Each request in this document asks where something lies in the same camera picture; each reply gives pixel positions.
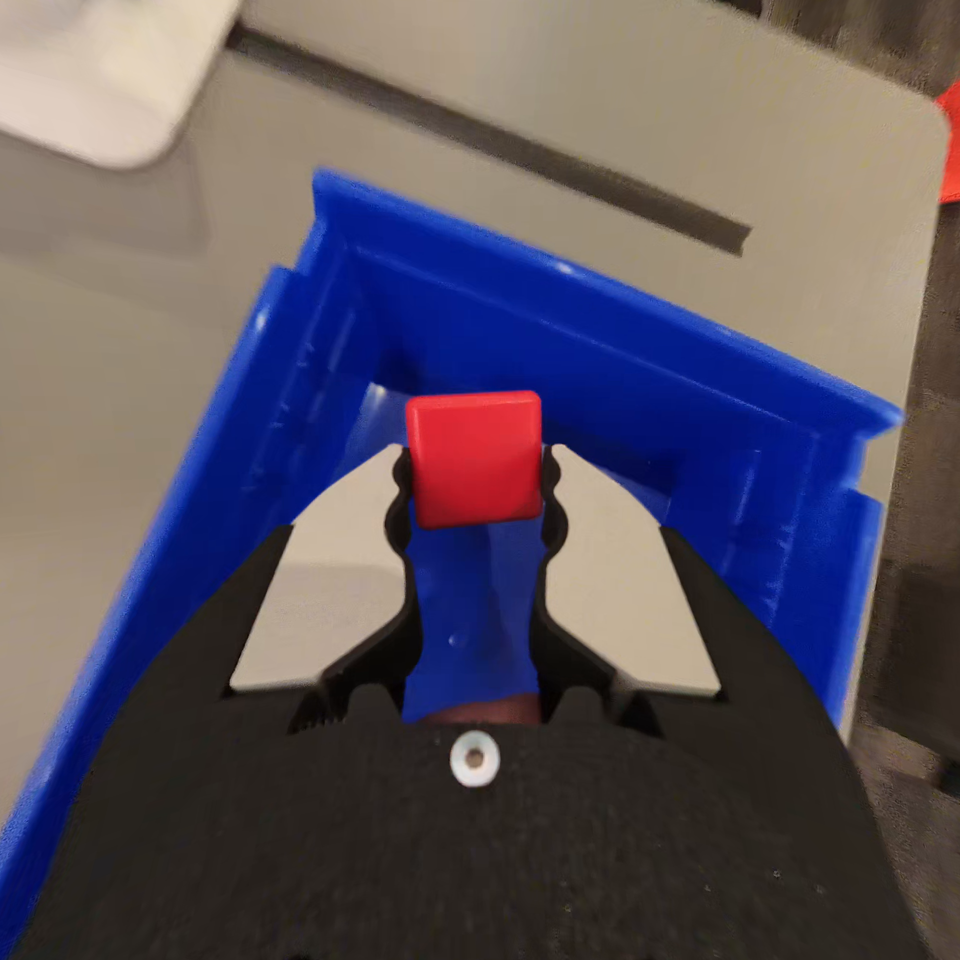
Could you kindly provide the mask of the red cube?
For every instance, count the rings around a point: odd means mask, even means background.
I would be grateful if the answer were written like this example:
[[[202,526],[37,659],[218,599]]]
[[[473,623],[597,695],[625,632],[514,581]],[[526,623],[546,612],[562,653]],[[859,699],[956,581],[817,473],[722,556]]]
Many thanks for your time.
[[[541,514],[542,402],[534,391],[417,396],[408,400],[405,419],[422,530]]]

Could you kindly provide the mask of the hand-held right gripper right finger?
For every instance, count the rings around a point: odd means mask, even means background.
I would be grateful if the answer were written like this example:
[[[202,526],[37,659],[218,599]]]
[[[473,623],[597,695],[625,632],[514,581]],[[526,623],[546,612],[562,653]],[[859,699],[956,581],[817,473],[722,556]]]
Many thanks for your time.
[[[543,721],[574,689],[614,715],[642,712],[649,694],[714,699],[721,680],[653,514],[559,443],[543,450],[541,495],[531,661]]]

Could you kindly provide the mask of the orange traffic cone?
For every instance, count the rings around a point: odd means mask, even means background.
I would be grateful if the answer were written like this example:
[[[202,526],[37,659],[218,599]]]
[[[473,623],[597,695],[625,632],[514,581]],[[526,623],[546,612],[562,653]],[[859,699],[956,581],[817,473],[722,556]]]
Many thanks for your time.
[[[940,190],[942,206],[959,203],[959,90],[960,81],[956,79],[935,101],[949,126]]]

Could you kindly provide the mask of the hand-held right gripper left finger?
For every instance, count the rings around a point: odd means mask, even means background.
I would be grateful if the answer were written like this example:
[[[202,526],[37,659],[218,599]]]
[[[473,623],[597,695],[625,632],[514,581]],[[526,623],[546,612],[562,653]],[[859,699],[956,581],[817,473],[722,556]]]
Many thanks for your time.
[[[294,520],[230,677],[229,691],[299,690],[307,714],[346,719],[354,691],[386,690],[399,714],[421,658],[408,547],[409,449],[389,444]]]

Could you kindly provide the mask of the wooden document stand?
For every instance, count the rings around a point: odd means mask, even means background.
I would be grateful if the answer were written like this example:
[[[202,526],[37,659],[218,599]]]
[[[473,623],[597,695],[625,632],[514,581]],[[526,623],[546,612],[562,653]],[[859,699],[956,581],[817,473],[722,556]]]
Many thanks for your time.
[[[240,1],[3,1],[1,130],[106,170],[173,143]]]

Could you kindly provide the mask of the blue plastic bin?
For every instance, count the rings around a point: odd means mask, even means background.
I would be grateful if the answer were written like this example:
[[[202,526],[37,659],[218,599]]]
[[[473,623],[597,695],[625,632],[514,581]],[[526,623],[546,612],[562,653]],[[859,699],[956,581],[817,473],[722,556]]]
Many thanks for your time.
[[[530,390],[544,438],[645,489],[772,630],[838,724],[882,507],[857,490],[896,406],[675,304],[330,170],[2,832],[2,926],[42,886],[123,696],[402,395]]]

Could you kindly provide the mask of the grey desk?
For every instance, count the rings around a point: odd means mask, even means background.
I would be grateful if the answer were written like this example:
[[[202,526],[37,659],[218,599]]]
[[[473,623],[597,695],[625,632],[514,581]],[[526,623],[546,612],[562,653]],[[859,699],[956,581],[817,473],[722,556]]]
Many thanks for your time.
[[[130,174],[2,139],[2,820],[330,166],[904,405],[948,127],[711,2],[252,2],[246,23],[751,226],[694,242],[235,52]]]

